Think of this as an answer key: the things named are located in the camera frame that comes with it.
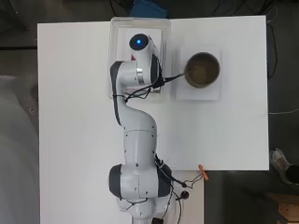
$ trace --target bowl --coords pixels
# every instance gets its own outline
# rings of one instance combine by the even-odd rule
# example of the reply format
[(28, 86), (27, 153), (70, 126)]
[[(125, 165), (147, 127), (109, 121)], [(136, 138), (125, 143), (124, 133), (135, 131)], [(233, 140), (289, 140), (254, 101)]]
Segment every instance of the bowl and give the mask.
[(194, 54), (185, 66), (184, 75), (187, 82), (195, 88), (204, 88), (218, 78), (220, 64), (217, 58), (206, 52)]

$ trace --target black cable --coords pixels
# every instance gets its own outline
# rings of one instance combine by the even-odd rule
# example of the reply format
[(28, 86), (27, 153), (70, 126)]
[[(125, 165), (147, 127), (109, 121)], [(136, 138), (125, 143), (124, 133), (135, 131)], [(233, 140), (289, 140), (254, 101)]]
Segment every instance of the black cable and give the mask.
[(179, 196), (178, 196), (175, 192), (173, 192), (173, 194), (176, 195), (176, 197), (177, 197), (177, 201), (178, 201), (178, 204), (179, 204), (179, 215), (178, 215), (178, 224), (179, 224), (180, 219), (181, 219), (181, 203), (180, 203)]
[(124, 102), (125, 102), (125, 103), (128, 103), (128, 101), (129, 101), (130, 99), (138, 97), (138, 96), (135, 96), (138, 92), (148, 89), (147, 92), (144, 93), (144, 94), (146, 94), (146, 97), (142, 98), (142, 99), (145, 99), (145, 98), (148, 97), (151, 88), (153, 88), (153, 89), (157, 89), (157, 88), (159, 88), (159, 87), (162, 87), (165, 83), (170, 82), (170, 81), (173, 81), (173, 80), (175, 80), (176, 78), (181, 77), (181, 76), (184, 76), (184, 74), (179, 74), (179, 75), (177, 75), (177, 76), (175, 76), (175, 77), (165, 77), (163, 80), (161, 80), (162, 83), (158, 83), (158, 85), (160, 84), (159, 86), (156, 85), (156, 84), (157, 84), (157, 81), (158, 81), (158, 80), (157, 80), (155, 83), (153, 83), (153, 84), (151, 84), (151, 85), (149, 85), (149, 86), (146, 86), (146, 87), (143, 87), (143, 88), (141, 88), (141, 89), (139, 89), (139, 90), (133, 91), (131, 94), (129, 94), (129, 95), (126, 97), (126, 99), (124, 100)]
[(275, 53), (275, 65), (274, 65), (274, 69), (273, 69), (273, 72), (272, 72), (272, 75), (270, 76), (268, 74), (268, 80), (270, 80), (270, 78), (272, 78), (277, 70), (277, 66), (278, 66), (278, 50), (277, 50), (277, 41), (275, 39), (275, 34), (274, 34), (274, 29), (272, 27), (272, 25), (270, 24), (267, 24), (267, 26), (270, 27), (271, 29), (271, 32), (272, 32), (272, 38), (273, 38), (273, 46), (274, 46), (274, 53)]
[[(138, 203), (145, 203), (147, 201), (148, 201), (148, 199), (146, 199), (145, 201), (142, 201), (142, 202), (138, 202)], [(131, 205), (129, 207), (127, 207), (126, 210), (129, 210), (131, 207), (133, 207), (134, 205), (138, 204), (138, 203), (131, 203), (129, 201), (127, 201), (127, 202), (130, 203)]]
[(199, 176), (201, 176), (201, 175), (202, 175), (202, 174), (197, 175), (196, 178), (193, 179), (193, 180), (185, 180), (184, 183), (186, 183), (186, 182), (191, 182), (191, 183), (193, 183), (193, 182), (194, 182)]
[(172, 195), (173, 195), (173, 192), (174, 192), (174, 187), (172, 185), (170, 185), (170, 187), (172, 188), (171, 189), (171, 193), (170, 193), (170, 197), (169, 197), (169, 200), (168, 200), (168, 204), (167, 204), (167, 207), (166, 207), (166, 211), (164, 213), (164, 215), (162, 216), (161, 219), (164, 219), (164, 217), (166, 216), (167, 212), (168, 212), (168, 207), (169, 207), (169, 204), (170, 204), (170, 200), (172, 198)]
[(112, 0), (109, 0), (109, 3), (110, 3), (110, 6), (111, 6), (111, 9), (112, 9), (112, 12), (113, 12), (114, 16), (118, 17), (118, 15), (116, 14), (116, 12), (114, 10), (113, 4), (112, 4)]
[(204, 176), (202, 175), (199, 179), (195, 180), (192, 184), (191, 184), (191, 189), (193, 189), (194, 184), (196, 184), (198, 181), (200, 181)]
[(214, 14), (216, 13), (216, 11), (217, 11), (217, 9), (218, 9), (218, 7), (219, 7), (220, 5), (221, 5), (221, 0), (218, 0), (218, 3), (217, 3), (217, 5), (216, 5), (216, 7), (215, 7), (213, 13), (212, 13), (210, 16), (214, 16)]
[(240, 9), (246, 4), (246, 2), (247, 2), (247, 0), (244, 0), (244, 1), (240, 4), (240, 6), (233, 12), (233, 14), (232, 14), (231, 16), (234, 16), (234, 14), (235, 14), (238, 10), (240, 10)]
[(136, 93), (138, 93), (138, 92), (140, 92), (140, 91), (143, 91), (143, 90), (146, 90), (146, 89), (150, 89), (151, 87), (153, 87), (153, 85), (154, 85), (154, 84), (151, 84), (151, 85), (146, 86), (146, 87), (143, 87), (143, 88), (141, 88), (141, 89), (139, 89), (139, 90), (133, 91), (131, 94), (129, 94), (129, 95), (127, 96), (127, 98), (124, 100), (124, 102), (127, 103), (130, 99), (135, 98), (134, 95), (135, 95)]

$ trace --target wire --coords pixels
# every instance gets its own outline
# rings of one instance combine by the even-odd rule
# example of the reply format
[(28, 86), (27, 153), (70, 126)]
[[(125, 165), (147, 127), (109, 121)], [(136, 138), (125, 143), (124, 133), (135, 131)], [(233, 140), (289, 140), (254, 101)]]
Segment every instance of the wire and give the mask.
[[(148, 201), (148, 199), (146, 199), (145, 201), (142, 201), (142, 202), (138, 202), (138, 203), (145, 203), (147, 201)], [(134, 205), (138, 204), (138, 203), (131, 203), (129, 201), (127, 201), (127, 202), (130, 203), (131, 205), (129, 207), (127, 207), (126, 210), (129, 210), (131, 207), (133, 207)]]
[(292, 114), (292, 113), (295, 113), (295, 112), (298, 112), (299, 109), (294, 109), (294, 110), (291, 110), (291, 111), (285, 111), (285, 112), (275, 112), (275, 113), (268, 113), (269, 115), (285, 115), (285, 114)]
[(198, 181), (200, 181), (204, 176), (202, 175), (199, 179), (195, 180), (192, 184), (191, 184), (191, 189), (193, 189), (194, 184), (196, 184)]
[(172, 188), (171, 190), (171, 194), (170, 194), (170, 197), (169, 197), (169, 200), (168, 200), (168, 204), (167, 204), (167, 208), (166, 208), (166, 211), (164, 213), (164, 215), (162, 216), (161, 219), (164, 219), (164, 217), (166, 216), (167, 212), (168, 212), (168, 208), (169, 208), (169, 204), (170, 204), (170, 200), (172, 198), (172, 195), (173, 195), (173, 192), (174, 192), (174, 187), (172, 185), (170, 185), (170, 187)]
[(274, 29), (272, 27), (272, 25), (270, 24), (267, 24), (267, 26), (270, 27), (270, 30), (272, 32), (272, 38), (273, 38), (273, 47), (274, 47), (274, 53), (275, 53), (275, 65), (274, 65), (274, 69), (273, 69), (273, 72), (272, 72), (272, 75), (270, 76), (268, 74), (268, 80), (270, 80), (270, 78), (272, 78), (277, 70), (277, 66), (278, 66), (278, 49), (277, 49), (277, 41), (275, 39), (275, 34), (274, 34)]
[(124, 102), (127, 103), (130, 99), (135, 98), (135, 94), (136, 94), (136, 93), (138, 93), (138, 92), (140, 92), (140, 91), (143, 91), (143, 90), (146, 90), (146, 89), (150, 89), (150, 88), (153, 87), (153, 85), (154, 85), (154, 84), (151, 84), (151, 85), (146, 86), (146, 87), (143, 87), (143, 88), (141, 88), (141, 89), (139, 89), (139, 90), (133, 91), (131, 94), (129, 94), (129, 95), (127, 96), (127, 98), (124, 100)]
[(112, 12), (113, 12), (114, 16), (118, 17), (118, 15), (116, 14), (116, 12), (114, 10), (113, 4), (112, 4), (112, 0), (109, 0), (109, 3), (110, 3), (110, 6), (111, 6), (111, 9), (112, 9)]
[(179, 224), (180, 219), (181, 219), (181, 203), (180, 203), (180, 199), (179, 199), (178, 195), (175, 192), (173, 192), (173, 194), (176, 195), (177, 201), (178, 201), (178, 204), (179, 204), (179, 215), (178, 215), (178, 224)]
[(272, 7), (272, 8), (274, 8), (275, 10), (276, 10), (276, 14), (275, 14), (275, 16), (273, 17), (273, 19), (272, 20), (269, 20), (269, 21), (267, 21), (267, 23), (270, 23), (271, 21), (274, 21), (275, 20), (275, 18), (278, 16), (278, 8), (277, 7)]
[(193, 182), (194, 182), (199, 176), (201, 176), (201, 175), (202, 175), (202, 174), (197, 175), (196, 178), (193, 179), (193, 180), (185, 180), (184, 183), (186, 183), (186, 182), (191, 182), (191, 183), (193, 183)]
[(217, 9), (219, 8), (219, 6), (221, 5), (221, 0), (218, 0), (218, 3), (213, 11), (213, 13), (210, 16), (214, 16), (214, 14), (216, 13)]
[[(170, 81), (173, 81), (173, 80), (175, 80), (176, 78), (178, 78), (178, 77), (182, 77), (182, 76), (184, 76), (184, 74), (179, 74), (179, 75), (177, 75), (177, 76), (175, 76), (175, 77), (165, 77), (163, 80), (160, 80), (160, 81), (162, 81), (162, 83), (159, 83), (159, 82), (158, 82), (158, 84), (161, 84), (161, 85), (157, 86), (156, 83), (157, 83), (157, 81), (159, 80), (159, 79), (158, 79), (155, 83), (153, 83), (153, 84), (151, 84), (151, 85), (149, 85), (149, 86), (143, 87), (143, 88), (141, 88), (141, 89), (139, 89), (139, 90), (136, 90), (136, 91), (133, 91), (132, 93), (130, 93), (130, 94), (126, 97), (126, 99), (124, 100), (124, 102), (127, 103), (130, 99), (133, 99), (133, 98), (140, 98), (139, 96), (140, 96), (140, 95), (143, 95), (143, 94), (146, 94), (146, 96), (145, 96), (144, 98), (141, 98), (141, 99), (146, 99), (146, 98), (148, 97), (148, 95), (150, 94), (150, 91), (151, 91), (152, 88), (153, 88), (153, 89), (157, 89), (157, 88), (159, 88), (159, 87), (162, 87), (165, 83), (170, 82)], [(141, 94), (139, 94), (139, 95), (136, 95), (138, 92), (143, 91), (143, 90), (146, 90), (146, 89), (148, 89), (146, 93), (141, 93)]]
[(232, 14), (231, 16), (234, 16), (234, 14), (235, 14), (238, 10), (240, 10), (240, 9), (246, 4), (246, 2), (247, 2), (247, 0), (244, 0), (244, 1), (240, 4), (240, 6), (233, 12), (233, 14)]

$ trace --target plastic container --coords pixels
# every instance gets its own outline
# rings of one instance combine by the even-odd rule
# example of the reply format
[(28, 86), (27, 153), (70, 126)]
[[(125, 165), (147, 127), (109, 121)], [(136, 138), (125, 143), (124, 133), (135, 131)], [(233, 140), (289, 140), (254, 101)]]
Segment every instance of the plastic container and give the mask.
[[(131, 61), (130, 39), (136, 34), (149, 35), (156, 46), (163, 77), (171, 77), (170, 20), (143, 18), (113, 18), (110, 27), (109, 58), (107, 67), (107, 97), (112, 99), (110, 66), (116, 61)], [(132, 92), (141, 87), (126, 90)], [(148, 100), (164, 100), (170, 94), (170, 87), (163, 86), (151, 92)]]

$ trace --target metal bowl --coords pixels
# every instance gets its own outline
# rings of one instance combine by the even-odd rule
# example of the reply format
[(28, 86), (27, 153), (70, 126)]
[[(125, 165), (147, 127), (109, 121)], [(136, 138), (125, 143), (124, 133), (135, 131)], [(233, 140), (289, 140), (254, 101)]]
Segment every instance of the metal bowl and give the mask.
[(201, 52), (194, 54), (185, 67), (185, 78), (195, 88), (204, 88), (212, 84), (219, 76), (221, 67), (215, 56)]

